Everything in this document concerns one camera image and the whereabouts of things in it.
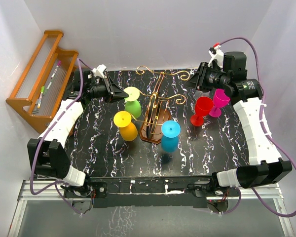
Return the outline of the red wine glass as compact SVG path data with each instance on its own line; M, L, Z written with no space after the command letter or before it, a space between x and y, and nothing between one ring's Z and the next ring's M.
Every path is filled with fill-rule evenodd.
M210 97L201 96L195 104L195 114L190 118L190 122L194 126L202 126L204 117L209 114L214 106L214 102Z

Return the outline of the magenta wine glass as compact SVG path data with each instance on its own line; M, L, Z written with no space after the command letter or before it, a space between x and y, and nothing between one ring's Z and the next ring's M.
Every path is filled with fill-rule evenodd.
M223 89L216 89L213 102L214 106L209 112L209 115L218 118L222 114L221 108L230 102L230 98L225 94Z

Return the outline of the gold wire wine glass rack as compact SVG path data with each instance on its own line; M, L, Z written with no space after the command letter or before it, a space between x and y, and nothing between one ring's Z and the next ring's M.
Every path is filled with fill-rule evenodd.
M158 74L159 76L151 94L140 93L145 97L149 97L149 103L144 120L142 121L139 135L142 141L158 145L161 143L162 138L161 127L164 122L171 119L171 114L167 109L169 101L174 99L177 105L182 105L186 102L186 97L182 94L175 94L170 97L160 96L159 91L167 73L156 72L144 65L138 66L135 70L138 75L143 75L146 71L149 71L152 74Z

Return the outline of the clear wine glass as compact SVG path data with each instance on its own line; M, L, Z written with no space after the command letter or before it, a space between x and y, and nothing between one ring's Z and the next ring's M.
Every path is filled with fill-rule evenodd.
M210 96L210 92L207 91L207 92L204 92L204 91L201 91L200 92L200 97L209 97Z

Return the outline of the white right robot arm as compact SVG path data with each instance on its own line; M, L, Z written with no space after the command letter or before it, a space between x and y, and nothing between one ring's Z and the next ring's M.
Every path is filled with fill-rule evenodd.
M259 114L262 105L262 87L257 79L248 79L247 57L244 52L223 53L210 48L211 60L201 62L195 74L185 82L185 87L208 92L222 89L231 100L246 138L249 165L212 175L210 190L216 196L223 195L228 187L253 188L275 184L292 170L290 161L284 161L270 134L261 127L265 117Z

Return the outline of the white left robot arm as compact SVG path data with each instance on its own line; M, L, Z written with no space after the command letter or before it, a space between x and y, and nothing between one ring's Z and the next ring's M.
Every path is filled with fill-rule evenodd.
M27 144L31 175L75 186L74 190L81 197L90 195L92 185L85 181L86 174L71 165L64 150L67 137L92 99L103 98L105 102L113 103L128 96L105 72L75 70L54 119L37 139L30 139Z

